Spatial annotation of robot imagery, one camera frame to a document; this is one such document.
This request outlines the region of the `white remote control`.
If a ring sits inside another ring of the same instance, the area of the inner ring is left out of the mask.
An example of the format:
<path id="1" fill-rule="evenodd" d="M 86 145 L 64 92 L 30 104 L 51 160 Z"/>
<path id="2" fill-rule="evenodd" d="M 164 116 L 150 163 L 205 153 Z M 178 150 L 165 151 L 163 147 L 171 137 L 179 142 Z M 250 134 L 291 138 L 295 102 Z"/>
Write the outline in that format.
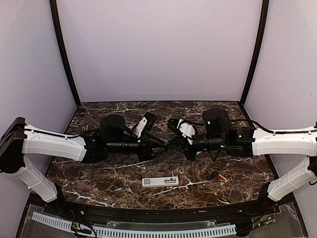
<path id="1" fill-rule="evenodd" d="M 143 178 L 142 187 L 170 187 L 178 186 L 178 177 Z"/>

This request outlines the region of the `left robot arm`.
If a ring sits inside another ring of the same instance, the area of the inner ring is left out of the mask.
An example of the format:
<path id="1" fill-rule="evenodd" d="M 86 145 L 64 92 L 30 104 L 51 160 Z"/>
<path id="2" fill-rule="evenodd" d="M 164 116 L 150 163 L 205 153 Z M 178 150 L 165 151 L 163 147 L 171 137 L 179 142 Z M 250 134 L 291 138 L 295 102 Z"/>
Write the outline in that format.
<path id="1" fill-rule="evenodd" d="M 17 176 L 37 193 L 59 216 L 66 216 L 70 206 L 63 200 L 58 186 L 49 181 L 27 158 L 41 154 L 96 164 L 109 154 L 136 155 L 139 161 L 152 160 L 168 151 L 159 138 L 150 135 L 157 117 L 146 113 L 133 127 L 120 115 L 101 119 L 97 129 L 79 135 L 67 135 L 41 130 L 17 117 L 0 139 L 0 171 Z"/>

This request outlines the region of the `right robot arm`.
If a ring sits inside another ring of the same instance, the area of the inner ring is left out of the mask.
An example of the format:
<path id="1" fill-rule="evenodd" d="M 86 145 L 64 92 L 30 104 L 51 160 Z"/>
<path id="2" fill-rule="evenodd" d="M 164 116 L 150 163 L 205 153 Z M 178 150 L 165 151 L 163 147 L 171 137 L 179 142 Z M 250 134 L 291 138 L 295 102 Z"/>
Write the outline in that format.
<path id="1" fill-rule="evenodd" d="M 261 187 L 253 211 L 263 215 L 284 196 L 317 179 L 317 128 L 276 131 L 257 127 L 233 129 L 227 111 L 209 109 L 202 114 L 205 132 L 199 134 L 197 123 L 169 119 L 167 126 L 177 136 L 167 145 L 181 151 L 186 159 L 195 160 L 199 152 L 224 151 L 234 157 L 268 154 L 304 155 L 303 161 L 282 177 Z"/>

